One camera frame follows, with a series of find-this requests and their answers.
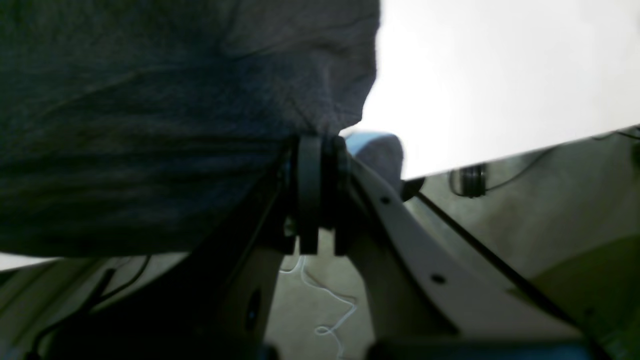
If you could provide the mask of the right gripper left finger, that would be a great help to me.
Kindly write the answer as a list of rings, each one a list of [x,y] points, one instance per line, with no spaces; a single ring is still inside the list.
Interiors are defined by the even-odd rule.
[[[281,250],[293,255],[316,255],[322,220],[322,139],[301,136],[286,151],[279,171],[283,187]]]

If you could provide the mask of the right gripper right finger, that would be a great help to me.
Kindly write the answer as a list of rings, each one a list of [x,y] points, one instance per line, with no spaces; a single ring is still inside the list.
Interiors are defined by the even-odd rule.
[[[333,231],[334,255],[347,255],[353,157],[341,136],[322,139],[322,228]]]

